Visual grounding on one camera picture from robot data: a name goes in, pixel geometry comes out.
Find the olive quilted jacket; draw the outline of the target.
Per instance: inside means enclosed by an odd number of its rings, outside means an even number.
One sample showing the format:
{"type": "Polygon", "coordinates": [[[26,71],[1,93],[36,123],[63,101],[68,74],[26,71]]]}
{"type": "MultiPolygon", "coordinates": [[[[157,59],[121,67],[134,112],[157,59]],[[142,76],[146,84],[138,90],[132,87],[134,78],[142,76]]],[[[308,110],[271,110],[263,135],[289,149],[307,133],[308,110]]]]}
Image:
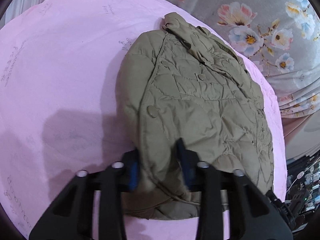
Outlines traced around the olive quilted jacket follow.
{"type": "Polygon", "coordinates": [[[118,103],[139,150],[142,177],[125,194],[128,215],[194,218],[200,194],[183,181],[178,139],[217,170],[241,169],[262,192],[273,186],[272,135],[264,97],[244,61],[204,27],[171,12],[162,30],[142,33],[125,55],[118,103]]]}

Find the pink bed sheet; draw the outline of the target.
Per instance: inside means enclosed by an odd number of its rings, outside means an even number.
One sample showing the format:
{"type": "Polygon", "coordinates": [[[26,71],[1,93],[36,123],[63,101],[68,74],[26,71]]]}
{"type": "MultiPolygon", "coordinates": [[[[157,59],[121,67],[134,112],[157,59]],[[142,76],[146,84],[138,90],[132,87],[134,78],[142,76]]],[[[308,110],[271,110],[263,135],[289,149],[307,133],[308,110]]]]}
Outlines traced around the pink bed sheet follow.
{"type": "Polygon", "coordinates": [[[132,150],[120,64],[173,11],[202,25],[165,0],[46,0],[1,29],[1,205],[24,237],[77,171],[132,150]]]}

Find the grey floral quilt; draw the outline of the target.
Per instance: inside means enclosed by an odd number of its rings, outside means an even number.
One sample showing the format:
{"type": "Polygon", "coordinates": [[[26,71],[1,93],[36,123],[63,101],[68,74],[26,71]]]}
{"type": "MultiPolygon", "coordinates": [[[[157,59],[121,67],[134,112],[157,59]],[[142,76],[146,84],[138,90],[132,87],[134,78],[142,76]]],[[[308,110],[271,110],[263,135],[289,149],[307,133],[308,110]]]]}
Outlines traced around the grey floral quilt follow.
{"type": "Polygon", "coordinates": [[[210,26],[272,86],[281,116],[319,111],[319,16],[308,0],[166,0],[210,26]]]}

